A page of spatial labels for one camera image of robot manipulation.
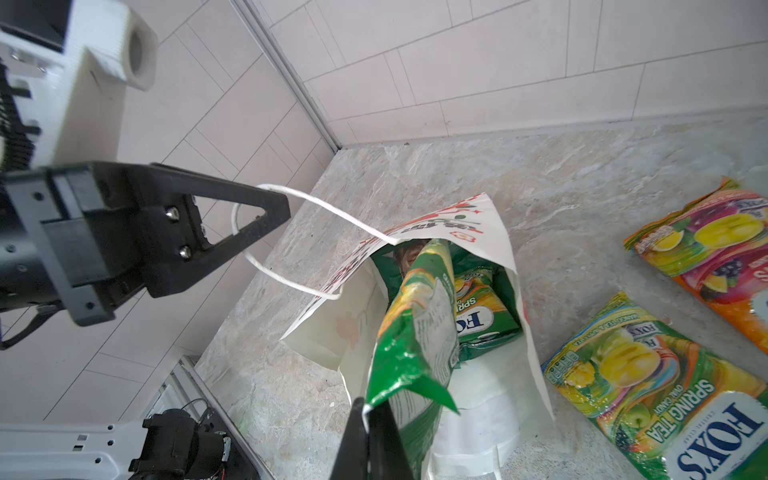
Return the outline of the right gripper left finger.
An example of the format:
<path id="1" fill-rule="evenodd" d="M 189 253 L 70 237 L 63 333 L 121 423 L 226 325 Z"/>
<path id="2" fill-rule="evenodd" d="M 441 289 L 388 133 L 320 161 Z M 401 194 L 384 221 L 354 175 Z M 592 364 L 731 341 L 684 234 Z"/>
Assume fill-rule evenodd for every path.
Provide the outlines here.
<path id="1" fill-rule="evenodd" d="M 330 474 L 330 480 L 366 480 L 368 478 L 368 432 L 363 421 L 365 400 L 352 402 L 345 430 Z"/>

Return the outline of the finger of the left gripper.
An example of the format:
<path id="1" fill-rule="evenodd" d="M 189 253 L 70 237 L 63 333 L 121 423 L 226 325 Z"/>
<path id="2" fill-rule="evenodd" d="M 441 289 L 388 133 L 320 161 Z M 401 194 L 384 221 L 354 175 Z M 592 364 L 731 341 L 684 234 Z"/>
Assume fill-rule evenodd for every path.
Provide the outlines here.
<path id="1" fill-rule="evenodd" d="M 286 195 L 161 164 L 127 168 L 142 280 L 184 292 L 291 219 Z"/>

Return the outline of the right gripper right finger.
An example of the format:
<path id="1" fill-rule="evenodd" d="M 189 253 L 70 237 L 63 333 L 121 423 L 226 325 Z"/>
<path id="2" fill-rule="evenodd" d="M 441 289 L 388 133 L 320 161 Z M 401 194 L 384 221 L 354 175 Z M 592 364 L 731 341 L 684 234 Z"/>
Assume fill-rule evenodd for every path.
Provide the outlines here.
<path id="1" fill-rule="evenodd" d="M 369 414 L 369 478 L 372 480 L 413 480 L 414 475 L 403 447 L 389 403 Z"/>

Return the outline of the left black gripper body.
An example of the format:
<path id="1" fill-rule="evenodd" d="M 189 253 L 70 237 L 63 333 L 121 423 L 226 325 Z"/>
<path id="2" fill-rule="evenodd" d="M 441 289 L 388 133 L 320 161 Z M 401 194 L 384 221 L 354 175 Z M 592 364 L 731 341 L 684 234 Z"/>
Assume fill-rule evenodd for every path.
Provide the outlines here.
<path id="1" fill-rule="evenodd" d="M 133 171 L 88 162 L 3 177 L 2 306 L 64 310 L 86 327 L 144 289 Z"/>

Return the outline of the green fox's candy bag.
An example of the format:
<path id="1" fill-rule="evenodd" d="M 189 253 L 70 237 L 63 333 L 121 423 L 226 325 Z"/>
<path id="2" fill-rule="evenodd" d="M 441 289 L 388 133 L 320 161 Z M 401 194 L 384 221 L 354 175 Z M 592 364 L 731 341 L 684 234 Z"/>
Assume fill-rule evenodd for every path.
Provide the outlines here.
<path id="1" fill-rule="evenodd" d="M 449 242 L 435 238 L 421 250 L 386 312 L 368 376 L 363 420 L 382 403 L 395 417 L 414 479 L 443 410 L 456 412 L 448 390 L 459 356 L 456 298 Z"/>
<path id="2" fill-rule="evenodd" d="M 460 362 L 478 358 L 522 333 L 515 308 L 499 295 L 496 273 L 492 265 L 480 264 L 455 276 Z"/>

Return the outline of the white flowered paper bag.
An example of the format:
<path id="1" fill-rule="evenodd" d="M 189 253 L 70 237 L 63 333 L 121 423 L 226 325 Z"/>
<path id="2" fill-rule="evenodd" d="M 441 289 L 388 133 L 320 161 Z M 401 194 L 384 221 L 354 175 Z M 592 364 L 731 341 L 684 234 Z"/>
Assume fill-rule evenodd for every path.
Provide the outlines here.
<path id="1" fill-rule="evenodd" d="M 553 410 L 495 205 L 367 234 L 282 336 L 344 382 L 332 477 L 499 477 Z"/>

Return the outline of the green Fox's spring tea bag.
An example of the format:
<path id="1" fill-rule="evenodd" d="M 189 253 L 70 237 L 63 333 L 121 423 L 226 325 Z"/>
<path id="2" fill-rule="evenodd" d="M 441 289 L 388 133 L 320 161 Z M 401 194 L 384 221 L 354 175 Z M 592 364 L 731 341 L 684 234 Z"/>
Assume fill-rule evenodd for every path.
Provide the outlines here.
<path id="1" fill-rule="evenodd" d="M 767 383 L 620 292 L 543 375 L 647 479 L 764 479 Z"/>

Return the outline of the orange Fox's fruits candy bag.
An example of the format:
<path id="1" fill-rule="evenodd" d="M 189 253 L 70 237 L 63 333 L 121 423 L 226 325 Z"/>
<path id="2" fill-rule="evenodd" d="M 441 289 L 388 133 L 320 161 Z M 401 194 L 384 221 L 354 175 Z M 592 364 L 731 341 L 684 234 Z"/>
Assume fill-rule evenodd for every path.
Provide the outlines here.
<path id="1" fill-rule="evenodd" d="M 624 240 L 767 351 L 767 199 L 725 177 L 719 188 Z"/>

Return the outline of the dark green snack packet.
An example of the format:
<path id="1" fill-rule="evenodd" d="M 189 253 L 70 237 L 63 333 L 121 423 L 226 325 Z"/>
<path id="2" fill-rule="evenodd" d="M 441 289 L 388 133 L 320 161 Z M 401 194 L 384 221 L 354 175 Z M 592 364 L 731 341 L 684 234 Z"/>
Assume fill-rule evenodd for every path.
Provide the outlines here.
<path id="1" fill-rule="evenodd" d="M 389 303 L 395 299 L 406 273 L 427 243 L 427 239 L 416 239 L 397 246 L 387 245 L 371 256 L 385 285 Z M 489 267 L 494 292 L 504 301 L 515 299 L 515 290 L 502 266 L 478 257 L 453 243 L 449 243 L 449 250 L 456 277 L 475 267 Z"/>

